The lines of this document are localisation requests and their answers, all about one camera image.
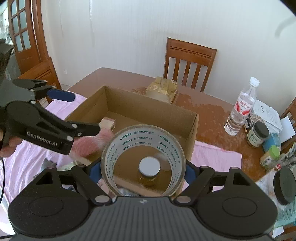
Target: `wooden dining table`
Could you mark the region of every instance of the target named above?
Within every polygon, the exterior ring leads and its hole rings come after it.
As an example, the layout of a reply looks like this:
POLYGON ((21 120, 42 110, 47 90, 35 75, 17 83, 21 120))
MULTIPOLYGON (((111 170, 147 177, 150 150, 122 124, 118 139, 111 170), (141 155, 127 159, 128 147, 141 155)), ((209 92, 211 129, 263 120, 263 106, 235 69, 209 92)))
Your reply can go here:
MULTIPOLYGON (((107 85, 145 95, 146 88, 154 79, 122 70, 99 68, 69 88, 69 91, 87 98, 101 86, 107 85)), ((177 90, 173 104, 199 114, 196 140, 241 153, 243 172, 254 181, 264 176, 265 170, 259 163, 259 158, 264 154, 262 147, 252 148, 246 141, 243 128, 234 137, 224 130, 232 104, 181 84, 177 90)))

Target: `jar with black lid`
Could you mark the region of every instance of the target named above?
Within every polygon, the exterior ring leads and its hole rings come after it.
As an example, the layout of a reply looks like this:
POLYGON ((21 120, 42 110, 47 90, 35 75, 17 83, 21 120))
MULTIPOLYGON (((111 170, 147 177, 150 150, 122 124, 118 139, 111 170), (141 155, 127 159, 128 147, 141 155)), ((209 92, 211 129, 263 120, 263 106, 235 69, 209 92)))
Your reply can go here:
POLYGON ((247 134, 246 139, 251 147, 256 148, 263 143, 263 141, 268 137, 268 135, 269 130, 267 126, 263 122, 257 121, 247 134))

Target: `pink brush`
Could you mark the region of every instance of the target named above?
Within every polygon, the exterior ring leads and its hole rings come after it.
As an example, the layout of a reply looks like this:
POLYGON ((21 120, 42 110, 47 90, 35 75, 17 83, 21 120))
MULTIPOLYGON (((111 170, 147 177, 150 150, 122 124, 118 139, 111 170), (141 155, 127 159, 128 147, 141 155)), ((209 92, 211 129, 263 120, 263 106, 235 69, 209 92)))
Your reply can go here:
POLYGON ((114 134, 107 129, 101 129, 94 137, 81 137, 74 140, 72 150, 79 156, 86 157, 95 152, 102 152, 114 134))

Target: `tape roll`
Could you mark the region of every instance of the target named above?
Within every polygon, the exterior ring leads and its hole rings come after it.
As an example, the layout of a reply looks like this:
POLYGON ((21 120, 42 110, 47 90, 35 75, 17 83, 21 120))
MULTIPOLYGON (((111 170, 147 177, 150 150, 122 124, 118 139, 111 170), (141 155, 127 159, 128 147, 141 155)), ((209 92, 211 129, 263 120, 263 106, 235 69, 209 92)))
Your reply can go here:
POLYGON ((122 195, 113 179, 114 166, 122 153, 136 146, 150 146, 165 155, 172 176, 169 186, 161 196, 173 195, 185 175, 185 155, 175 137, 166 130, 152 125, 134 125, 122 129, 106 146, 101 158, 101 173, 109 189, 117 196, 122 195))

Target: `plastic water bottle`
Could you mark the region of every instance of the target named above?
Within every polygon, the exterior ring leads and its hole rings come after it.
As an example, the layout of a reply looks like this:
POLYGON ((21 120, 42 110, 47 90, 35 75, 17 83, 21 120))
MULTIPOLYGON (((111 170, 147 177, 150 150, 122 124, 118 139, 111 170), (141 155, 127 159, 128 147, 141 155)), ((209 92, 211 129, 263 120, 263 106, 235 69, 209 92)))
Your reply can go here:
POLYGON ((251 77, 249 85, 246 86, 239 94, 239 97, 224 126, 225 131, 229 135, 235 136, 244 124, 256 102, 256 89, 259 86, 259 83, 259 80, 251 77))

